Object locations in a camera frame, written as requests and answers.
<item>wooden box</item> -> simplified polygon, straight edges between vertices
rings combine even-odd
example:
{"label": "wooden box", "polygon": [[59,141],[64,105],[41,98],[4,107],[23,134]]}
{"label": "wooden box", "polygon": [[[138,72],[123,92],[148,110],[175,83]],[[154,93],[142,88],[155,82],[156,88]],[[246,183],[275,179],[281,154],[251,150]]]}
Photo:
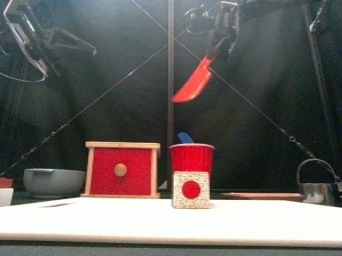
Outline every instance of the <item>wooden box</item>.
{"label": "wooden box", "polygon": [[83,196],[159,198],[159,143],[87,142],[88,169]]}

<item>red object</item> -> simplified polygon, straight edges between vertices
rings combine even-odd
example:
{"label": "red object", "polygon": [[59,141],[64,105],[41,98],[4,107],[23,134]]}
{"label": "red object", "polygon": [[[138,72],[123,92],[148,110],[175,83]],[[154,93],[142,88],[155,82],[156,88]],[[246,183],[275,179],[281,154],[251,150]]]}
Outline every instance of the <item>red object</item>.
{"label": "red object", "polygon": [[199,184],[194,180],[187,181],[183,184],[182,192],[187,199],[195,199],[200,194]]}
{"label": "red object", "polygon": [[172,171],[208,172],[211,175],[214,147],[188,143],[170,147]]}
{"label": "red object", "polygon": [[195,72],[192,73],[192,75],[188,78],[187,82],[184,83],[183,87],[180,88],[180,90],[178,91],[175,96],[172,97],[172,101],[175,103],[191,101],[202,93],[202,91],[208,83],[208,80],[212,76],[212,74],[208,70],[208,67],[210,67],[211,63],[214,62],[214,60],[215,60],[215,58],[211,58],[211,59],[204,58],[200,61]]}
{"label": "red object", "polygon": [[0,188],[12,188],[13,179],[0,178]]}
{"label": "red object", "polygon": [[158,143],[87,142],[84,196],[156,198]]}

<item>metal pot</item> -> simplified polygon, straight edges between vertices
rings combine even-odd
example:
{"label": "metal pot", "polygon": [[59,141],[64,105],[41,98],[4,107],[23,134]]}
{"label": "metal pot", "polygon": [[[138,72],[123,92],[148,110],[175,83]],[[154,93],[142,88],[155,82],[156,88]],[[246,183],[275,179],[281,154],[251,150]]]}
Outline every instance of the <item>metal pot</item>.
{"label": "metal pot", "polygon": [[[327,167],[330,173],[334,175],[334,183],[301,183],[301,169],[311,161],[317,161]],[[297,183],[299,185],[299,192],[303,195],[303,203],[341,206],[337,175],[327,162],[317,158],[305,160],[297,170]]]}
{"label": "metal pot", "polygon": [[31,196],[36,198],[78,196],[84,180],[84,171],[43,168],[24,171],[24,187]]}

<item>red cup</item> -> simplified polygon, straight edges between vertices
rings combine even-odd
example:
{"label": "red cup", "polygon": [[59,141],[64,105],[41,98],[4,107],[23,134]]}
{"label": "red cup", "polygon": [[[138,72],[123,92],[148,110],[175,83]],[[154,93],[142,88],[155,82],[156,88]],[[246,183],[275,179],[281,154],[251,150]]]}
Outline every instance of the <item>red cup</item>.
{"label": "red cup", "polygon": [[214,147],[208,144],[184,143],[170,147],[172,171],[207,172],[211,176]]}

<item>pot handle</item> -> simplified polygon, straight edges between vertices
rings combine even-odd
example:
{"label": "pot handle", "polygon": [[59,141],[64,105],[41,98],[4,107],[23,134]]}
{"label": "pot handle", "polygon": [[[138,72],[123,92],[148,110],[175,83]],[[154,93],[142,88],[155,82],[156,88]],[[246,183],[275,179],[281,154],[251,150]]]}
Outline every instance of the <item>pot handle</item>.
{"label": "pot handle", "polygon": [[307,164],[309,162],[313,162],[313,161],[319,162],[321,164],[325,165],[325,167],[327,167],[326,170],[333,174],[334,179],[335,179],[335,183],[337,183],[338,176],[335,175],[335,172],[334,172],[334,169],[333,169],[331,165],[330,165],[326,161],[323,161],[322,159],[318,159],[318,158],[309,158],[309,159],[306,159],[306,160],[299,164],[298,169],[297,169],[297,183],[299,184],[299,179],[301,179],[299,173],[301,173],[301,169],[302,169],[303,165]]}

